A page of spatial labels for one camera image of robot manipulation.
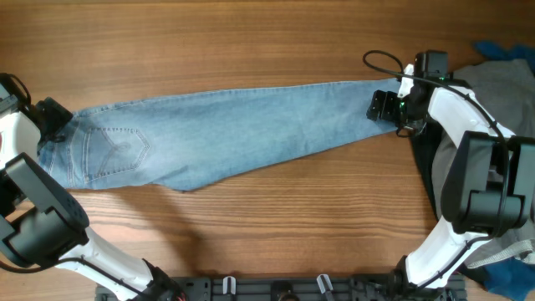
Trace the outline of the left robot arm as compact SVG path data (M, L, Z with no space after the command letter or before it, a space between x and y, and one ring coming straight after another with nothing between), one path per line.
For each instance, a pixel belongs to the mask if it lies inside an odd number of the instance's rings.
M59 268L108 289L118 300L184 300L160 268L133 258L98 235L78 201L39 164L49 141L73 115L52 98L32 104L14 74L1 75L1 252L5 271Z

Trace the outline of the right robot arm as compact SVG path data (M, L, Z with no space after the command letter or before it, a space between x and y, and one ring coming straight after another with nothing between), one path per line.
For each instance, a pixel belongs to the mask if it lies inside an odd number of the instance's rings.
M447 134L455 154L440 190L441 216L427 239L387 274L357 275L354 293L371 300L434 300L478 248L527 223L534 193L534 140L501 126L461 80L403 81L374 92L366 116L429 145Z

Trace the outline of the light blue denim jeans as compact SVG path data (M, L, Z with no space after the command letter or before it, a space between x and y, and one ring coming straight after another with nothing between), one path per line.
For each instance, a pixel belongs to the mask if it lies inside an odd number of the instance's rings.
M80 110L39 165L61 186L191 191L392 131L366 117L395 79L161 96Z

